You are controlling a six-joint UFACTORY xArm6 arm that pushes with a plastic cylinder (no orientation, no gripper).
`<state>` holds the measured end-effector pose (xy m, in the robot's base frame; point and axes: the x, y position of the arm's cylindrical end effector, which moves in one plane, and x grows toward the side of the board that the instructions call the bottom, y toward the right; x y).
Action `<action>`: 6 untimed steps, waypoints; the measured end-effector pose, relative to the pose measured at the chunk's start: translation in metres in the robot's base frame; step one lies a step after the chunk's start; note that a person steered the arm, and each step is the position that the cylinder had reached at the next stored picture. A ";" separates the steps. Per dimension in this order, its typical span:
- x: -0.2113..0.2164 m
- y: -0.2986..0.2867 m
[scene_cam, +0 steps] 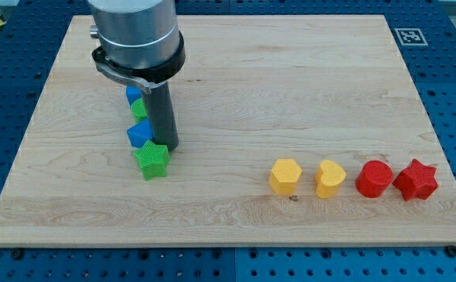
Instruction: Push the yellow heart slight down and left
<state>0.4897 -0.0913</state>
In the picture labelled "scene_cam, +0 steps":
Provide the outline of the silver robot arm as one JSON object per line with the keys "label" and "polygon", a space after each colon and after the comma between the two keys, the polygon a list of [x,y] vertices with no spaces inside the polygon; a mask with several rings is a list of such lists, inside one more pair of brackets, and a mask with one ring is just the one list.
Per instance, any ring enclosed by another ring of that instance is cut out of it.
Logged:
{"label": "silver robot arm", "polygon": [[88,0],[100,47],[96,69],[145,94],[182,68],[186,55],[173,0]]}

